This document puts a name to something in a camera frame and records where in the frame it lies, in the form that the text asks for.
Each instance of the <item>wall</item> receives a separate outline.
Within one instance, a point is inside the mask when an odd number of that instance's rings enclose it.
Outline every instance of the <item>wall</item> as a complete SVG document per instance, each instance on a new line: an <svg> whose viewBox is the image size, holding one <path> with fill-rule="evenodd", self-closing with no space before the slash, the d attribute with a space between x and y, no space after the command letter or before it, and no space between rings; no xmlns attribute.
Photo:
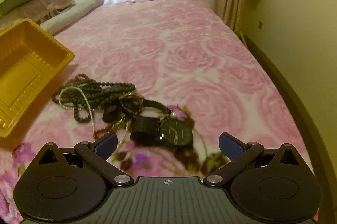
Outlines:
<svg viewBox="0 0 337 224"><path fill-rule="evenodd" d="M244 9L242 32L269 57L299 96L336 173L337 0L246 0ZM331 172L331 181L335 179L333 168L326 169ZM336 195L337 189L331 191Z"/></svg>

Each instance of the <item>crosshair marking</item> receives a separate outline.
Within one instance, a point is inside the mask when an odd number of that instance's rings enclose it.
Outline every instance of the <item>crosshair marking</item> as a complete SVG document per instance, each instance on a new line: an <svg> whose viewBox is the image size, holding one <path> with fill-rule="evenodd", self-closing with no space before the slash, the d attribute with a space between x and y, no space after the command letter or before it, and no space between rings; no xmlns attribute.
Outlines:
<svg viewBox="0 0 337 224"><path fill-rule="evenodd" d="M171 185L172 183L174 183L172 180L170 180L170 179L167 179L167 180L165 180L164 181L164 183L166 184L166 185Z"/></svg>

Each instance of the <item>gold plastic container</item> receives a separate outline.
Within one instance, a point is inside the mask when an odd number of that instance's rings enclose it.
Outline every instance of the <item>gold plastic container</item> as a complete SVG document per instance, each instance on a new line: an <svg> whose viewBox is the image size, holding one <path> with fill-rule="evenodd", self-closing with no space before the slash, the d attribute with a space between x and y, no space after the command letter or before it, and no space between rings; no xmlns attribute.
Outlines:
<svg viewBox="0 0 337 224"><path fill-rule="evenodd" d="M0 137L74 56L30 19L0 33Z"/></svg>

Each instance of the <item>watch face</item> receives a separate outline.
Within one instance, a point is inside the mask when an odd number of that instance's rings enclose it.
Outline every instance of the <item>watch face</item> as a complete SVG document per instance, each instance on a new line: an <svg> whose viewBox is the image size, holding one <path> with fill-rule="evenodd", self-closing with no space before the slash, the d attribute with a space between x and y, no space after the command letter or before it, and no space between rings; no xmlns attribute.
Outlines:
<svg viewBox="0 0 337 224"><path fill-rule="evenodd" d="M163 121L159 129L160 140L165 140L176 146L190 144L193 139L192 129L178 119L168 118Z"/></svg>

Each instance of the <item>bed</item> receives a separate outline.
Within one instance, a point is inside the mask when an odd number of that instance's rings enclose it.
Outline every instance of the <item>bed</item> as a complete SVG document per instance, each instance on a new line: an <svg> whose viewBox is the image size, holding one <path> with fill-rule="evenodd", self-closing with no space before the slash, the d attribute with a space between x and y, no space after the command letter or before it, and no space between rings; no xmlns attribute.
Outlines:
<svg viewBox="0 0 337 224"><path fill-rule="evenodd" d="M97 81L129 82L148 99L182 109L194 122L194 149L176 155L139 147L128 138L109 162L137 176L201 178L225 163L219 134L266 148L290 142L311 167L301 135L277 89L238 37L204 3L141 0L93 10L55 38L75 53L68 78L84 73ZM95 126L103 127L95 113ZM119 139L123 132L118 132ZM48 101L18 146L0 142L0 216L21 216L12 198L20 173L46 142L73 147L93 141L92 126Z"/></svg>

